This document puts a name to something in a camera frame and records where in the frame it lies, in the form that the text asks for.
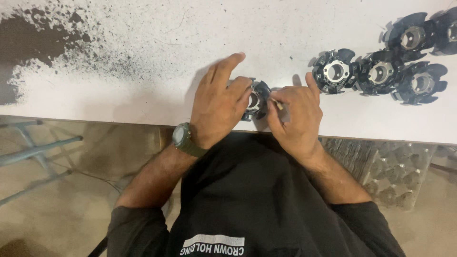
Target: t-shirt sleeve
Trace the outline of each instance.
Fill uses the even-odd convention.
[[[405,256],[374,202],[330,206],[376,256]]]
[[[119,206],[108,226],[108,257],[164,256],[169,232],[160,208]]]

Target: black t-shirt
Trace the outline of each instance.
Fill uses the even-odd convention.
[[[184,175],[171,231],[159,208],[118,207],[117,256],[404,256],[373,202],[326,204],[267,135],[232,133]]]

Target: hand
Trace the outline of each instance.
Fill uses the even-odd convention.
[[[223,139],[240,121],[249,104],[252,80],[237,77],[227,87],[232,70],[244,60],[241,52],[211,66],[195,93],[190,122],[191,140],[209,149]]]
[[[322,111],[319,108],[319,88],[310,72],[306,74],[306,86],[295,75],[294,86],[273,91],[270,97],[289,105],[290,122],[282,123],[271,100],[268,101],[268,125],[281,147],[300,164],[311,168],[324,153],[318,141]]]

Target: man's left hand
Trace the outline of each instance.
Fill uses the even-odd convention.
[[[232,70],[244,60],[241,52],[211,66],[195,93],[191,116],[192,141],[209,149],[223,139],[240,121],[249,104],[252,80],[237,77],[227,87]]]

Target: watch bezel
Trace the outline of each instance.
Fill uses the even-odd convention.
[[[181,128],[181,127],[183,129],[182,138],[180,139],[179,142],[176,142],[174,135],[177,132],[178,128]],[[189,131],[190,131],[189,124],[187,124],[187,123],[181,123],[178,126],[176,126],[175,130],[173,131],[173,135],[172,135],[173,143],[175,144],[175,146],[181,146],[185,142],[186,139],[191,137]]]

